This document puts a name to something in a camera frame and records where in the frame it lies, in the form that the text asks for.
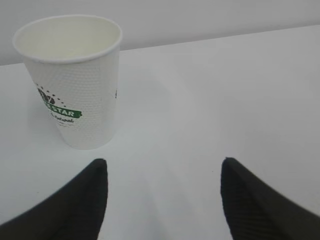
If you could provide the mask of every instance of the cup logo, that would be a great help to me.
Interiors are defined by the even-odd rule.
[[[66,117],[74,118],[74,119],[78,119],[82,116],[81,111],[67,109],[66,108],[67,106],[64,105],[65,103],[63,101],[61,101],[60,98],[56,98],[56,95],[54,95],[54,94],[50,95],[50,92],[48,90],[45,93],[45,90],[42,86],[39,86],[38,84],[36,84],[36,85],[37,85],[38,92],[40,93],[40,96],[41,96],[42,100],[44,101],[44,104],[47,106],[47,108],[49,110],[51,110],[52,113],[57,113],[59,115],[62,115],[62,117],[66,116]],[[60,104],[63,105],[63,107],[57,106],[57,103],[59,101],[60,101]],[[57,120],[60,120],[63,122],[73,122],[73,120],[63,119],[63,118],[58,117],[53,114],[52,114],[52,116],[54,118],[56,118]]]

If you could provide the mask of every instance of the white paper cup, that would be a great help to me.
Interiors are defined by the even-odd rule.
[[[64,140],[93,149],[113,136],[120,27],[91,15],[31,22],[13,37]]]

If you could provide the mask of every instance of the green label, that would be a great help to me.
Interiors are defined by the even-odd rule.
[[[62,108],[59,106],[55,106],[47,101],[44,101],[44,104],[47,106],[48,109],[50,109],[51,111],[66,116],[66,117],[70,117],[70,118],[74,118],[74,119],[78,119],[82,116],[81,111],[76,111],[76,110],[70,110],[70,109],[66,109],[66,108]]]

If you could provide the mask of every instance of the white table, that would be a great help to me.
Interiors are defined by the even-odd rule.
[[[235,157],[320,213],[320,26],[121,52],[117,134],[61,139],[23,64],[0,67],[0,223],[105,158],[101,240],[231,240],[221,163]]]

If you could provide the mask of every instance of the cup rim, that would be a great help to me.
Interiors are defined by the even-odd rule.
[[[65,59],[50,59],[50,58],[42,58],[42,57],[37,57],[37,56],[33,56],[33,55],[29,55],[29,54],[25,54],[24,52],[22,52],[16,45],[17,42],[17,38],[19,37],[19,35],[29,26],[42,22],[42,21],[47,21],[50,19],[58,19],[58,18],[73,18],[73,17],[86,17],[86,18],[96,18],[96,19],[102,19],[105,21],[108,21],[110,23],[112,23],[113,25],[115,25],[118,30],[119,30],[119,38],[117,39],[117,41],[115,43],[113,43],[111,46],[105,48],[104,50],[101,50],[99,52],[93,53],[93,54],[89,54],[86,56],[77,56],[77,57],[71,57],[71,58],[65,58]],[[32,22],[29,22],[28,24],[22,26],[21,28],[19,28],[12,39],[12,45],[14,47],[14,49],[23,57],[26,57],[28,59],[34,60],[35,62],[40,62],[40,63],[46,63],[46,64],[73,64],[73,63],[81,63],[81,62],[85,62],[85,61],[89,61],[89,60],[93,60],[93,59],[97,59],[99,57],[102,57],[104,55],[107,55],[108,53],[112,52],[114,49],[116,49],[121,41],[123,39],[123,32],[121,27],[115,23],[113,20],[102,17],[102,16],[96,16],[96,15],[87,15],[87,14],[67,14],[67,15],[58,15],[58,16],[50,16],[50,17],[45,17],[45,18],[41,18]]]

